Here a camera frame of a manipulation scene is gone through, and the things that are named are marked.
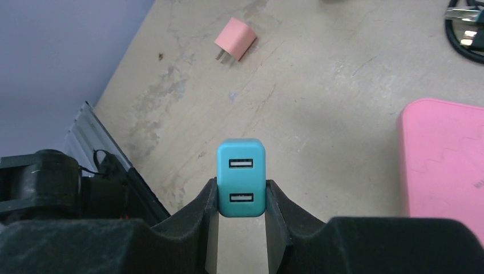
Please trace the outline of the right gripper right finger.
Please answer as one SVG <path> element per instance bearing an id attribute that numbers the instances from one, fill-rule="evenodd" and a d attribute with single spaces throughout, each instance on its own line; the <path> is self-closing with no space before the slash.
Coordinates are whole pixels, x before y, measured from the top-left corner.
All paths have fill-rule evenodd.
<path id="1" fill-rule="evenodd" d="M 462 223 L 409 217 L 321 221 L 266 182 L 270 273 L 482 273 L 483 247 Z"/>

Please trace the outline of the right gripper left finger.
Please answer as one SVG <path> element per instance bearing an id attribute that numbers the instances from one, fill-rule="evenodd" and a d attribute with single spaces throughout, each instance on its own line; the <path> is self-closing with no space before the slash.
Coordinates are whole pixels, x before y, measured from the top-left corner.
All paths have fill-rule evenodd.
<path id="1" fill-rule="evenodd" d="M 2 273 L 215 273 L 217 184 L 161 223 L 30 220 L 1 229 Z"/>

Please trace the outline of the teal plug adapter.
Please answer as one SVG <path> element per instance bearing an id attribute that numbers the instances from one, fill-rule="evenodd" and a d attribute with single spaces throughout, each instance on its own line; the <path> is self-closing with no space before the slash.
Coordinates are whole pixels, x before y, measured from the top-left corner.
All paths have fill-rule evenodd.
<path id="1" fill-rule="evenodd" d="M 266 157 L 255 138 L 227 139 L 216 152 L 218 210 L 224 217 L 258 217 L 266 208 Z"/>

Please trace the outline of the pink power socket block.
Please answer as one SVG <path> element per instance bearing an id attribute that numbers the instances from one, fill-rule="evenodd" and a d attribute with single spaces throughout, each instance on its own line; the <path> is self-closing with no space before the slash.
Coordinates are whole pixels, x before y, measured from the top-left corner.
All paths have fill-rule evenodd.
<path id="1" fill-rule="evenodd" d="M 397 120 L 402 211 L 453 219 L 483 240 L 483 108 L 423 98 Z"/>

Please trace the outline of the salmon pink plug adapter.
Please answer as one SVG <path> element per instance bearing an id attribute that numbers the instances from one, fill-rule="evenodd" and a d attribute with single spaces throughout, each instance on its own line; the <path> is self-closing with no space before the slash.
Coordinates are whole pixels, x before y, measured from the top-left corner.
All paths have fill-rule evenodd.
<path id="1" fill-rule="evenodd" d="M 232 17 L 214 41 L 220 48 L 216 60 L 222 62 L 229 55 L 240 61 L 256 39 L 256 33 L 246 23 Z"/>

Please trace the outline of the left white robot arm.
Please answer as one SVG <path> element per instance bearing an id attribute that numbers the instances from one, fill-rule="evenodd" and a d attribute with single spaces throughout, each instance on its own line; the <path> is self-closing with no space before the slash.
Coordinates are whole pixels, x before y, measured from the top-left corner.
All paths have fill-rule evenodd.
<path id="1" fill-rule="evenodd" d="M 93 153 L 95 171 L 57 150 L 1 158 L 1 224 L 22 220 L 169 218 L 147 183 L 106 150 Z"/>

